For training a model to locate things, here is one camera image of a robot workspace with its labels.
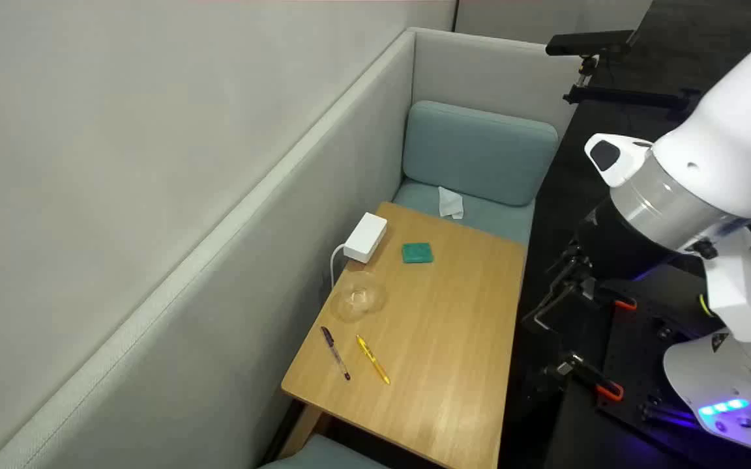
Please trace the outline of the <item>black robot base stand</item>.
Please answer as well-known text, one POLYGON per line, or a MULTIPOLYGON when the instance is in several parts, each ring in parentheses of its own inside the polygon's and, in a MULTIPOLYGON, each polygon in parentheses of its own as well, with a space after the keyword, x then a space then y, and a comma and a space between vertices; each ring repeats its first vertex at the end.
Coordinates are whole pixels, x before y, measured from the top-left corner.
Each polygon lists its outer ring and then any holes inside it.
MULTIPOLYGON (((751 49, 751 0, 653 0, 635 31, 635 58, 655 91, 711 89, 751 49)), ((685 119, 640 105, 578 105, 561 156, 541 194, 525 303, 548 293, 561 244, 606 190, 585 168, 594 131, 658 139, 685 119)), ((640 303, 618 313, 569 298, 550 310, 554 333, 517 333, 517 375, 507 415, 502 469, 751 469, 751 450, 701 433, 662 375, 662 351, 715 323, 696 306, 698 265, 670 261, 621 287, 640 303), (548 372, 576 351, 625 388, 621 405, 573 377, 548 372)))

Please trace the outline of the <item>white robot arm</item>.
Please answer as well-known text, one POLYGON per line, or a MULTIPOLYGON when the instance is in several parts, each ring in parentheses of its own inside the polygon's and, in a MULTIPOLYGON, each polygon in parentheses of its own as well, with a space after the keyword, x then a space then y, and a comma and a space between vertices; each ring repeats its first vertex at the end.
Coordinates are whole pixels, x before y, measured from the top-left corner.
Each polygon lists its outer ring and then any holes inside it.
POLYGON ((705 265, 722 329, 664 349, 670 388, 715 439, 751 449, 751 53, 670 134, 598 134, 585 153, 611 201, 578 242, 601 278, 635 278, 664 256, 705 265))

